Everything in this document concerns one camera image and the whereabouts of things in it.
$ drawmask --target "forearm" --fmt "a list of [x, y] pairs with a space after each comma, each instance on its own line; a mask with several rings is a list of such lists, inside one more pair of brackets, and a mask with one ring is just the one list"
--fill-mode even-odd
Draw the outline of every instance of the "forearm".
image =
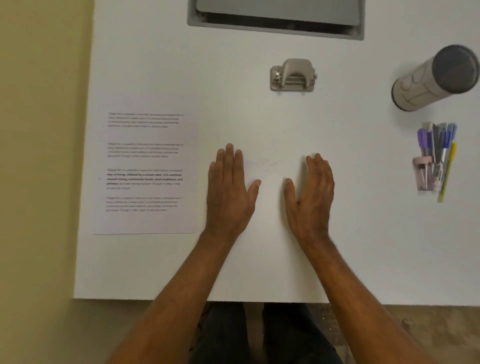
[[306, 249], [357, 363], [432, 363], [328, 239]]
[[109, 364], [186, 362], [203, 306], [232, 245], [204, 231]]

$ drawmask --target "travel mug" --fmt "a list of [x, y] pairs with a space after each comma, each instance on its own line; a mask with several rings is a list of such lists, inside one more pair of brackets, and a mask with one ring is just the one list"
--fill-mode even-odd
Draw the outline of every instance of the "travel mug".
[[403, 111], [416, 111], [454, 94], [463, 94], [479, 80], [479, 60], [461, 45], [443, 48], [392, 87], [392, 99]]

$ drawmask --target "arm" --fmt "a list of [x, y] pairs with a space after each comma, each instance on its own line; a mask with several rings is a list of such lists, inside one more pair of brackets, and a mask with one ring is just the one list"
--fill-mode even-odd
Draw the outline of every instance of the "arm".
[[307, 157], [309, 179], [297, 201], [285, 183], [288, 225], [322, 283], [359, 364], [433, 363], [353, 274], [328, 235], [334, 196], [332, 170], [319, 154]]
[[208, 171], [207, 223], [197, 245], [108, 364], [184, 363], [213, 284], [255, 210], [260, 181], [245, 188], [243, 155], [218, 151]]

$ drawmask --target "person's left hand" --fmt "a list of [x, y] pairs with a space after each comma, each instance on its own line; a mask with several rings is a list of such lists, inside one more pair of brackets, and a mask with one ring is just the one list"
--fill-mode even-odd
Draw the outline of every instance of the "person's left hand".
[[208, 171], [205, 231], [233, 244], [255, 211], [260, 183], [256, 180], [247, 191], [242, 151], [233, 155], [232, 144], [220, 149]]

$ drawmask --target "jeans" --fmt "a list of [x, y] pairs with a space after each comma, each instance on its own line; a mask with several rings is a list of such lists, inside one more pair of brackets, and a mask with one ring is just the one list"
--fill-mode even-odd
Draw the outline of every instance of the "jeans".
[[[269, 364], [342, 364], [303, 303], [266, 303], [264, 346]], [[252, 362], [243, 304], [213, 303], [189, 364]]]

